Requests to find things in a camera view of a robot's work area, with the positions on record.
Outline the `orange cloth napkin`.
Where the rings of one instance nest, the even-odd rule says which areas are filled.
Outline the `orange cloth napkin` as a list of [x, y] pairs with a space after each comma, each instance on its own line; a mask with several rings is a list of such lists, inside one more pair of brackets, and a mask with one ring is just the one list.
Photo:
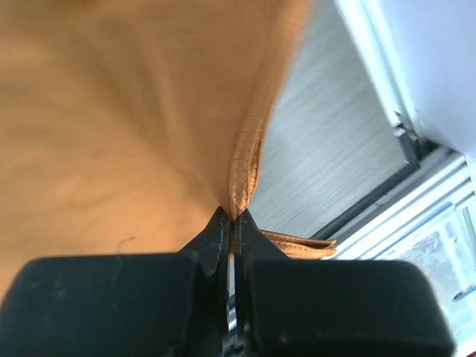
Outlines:
[[44, 256], [176, 251], [257, 189], [312, 1], [3, 1], [1, 290]]

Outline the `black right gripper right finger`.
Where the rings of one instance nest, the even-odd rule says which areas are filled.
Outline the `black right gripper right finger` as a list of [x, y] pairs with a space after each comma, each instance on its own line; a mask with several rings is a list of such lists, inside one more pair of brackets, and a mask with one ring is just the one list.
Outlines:
[[234, 221], [234, 307], [238, 356], [256, 356], [253, 336], [252, 299], [248, 270], [258, 260], [284, 260], [286, 255], [257, 227], [248, 210]]

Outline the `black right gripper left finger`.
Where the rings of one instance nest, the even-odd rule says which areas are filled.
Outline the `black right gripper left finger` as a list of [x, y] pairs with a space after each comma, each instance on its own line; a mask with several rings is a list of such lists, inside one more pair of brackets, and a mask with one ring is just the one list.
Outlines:
[[187, 356], [222, 356], [228, 339], [228, 253], [231, 221], [215, 210], [204, 230], [180, 252], [197, 258], [201, 273], [194, 288]]

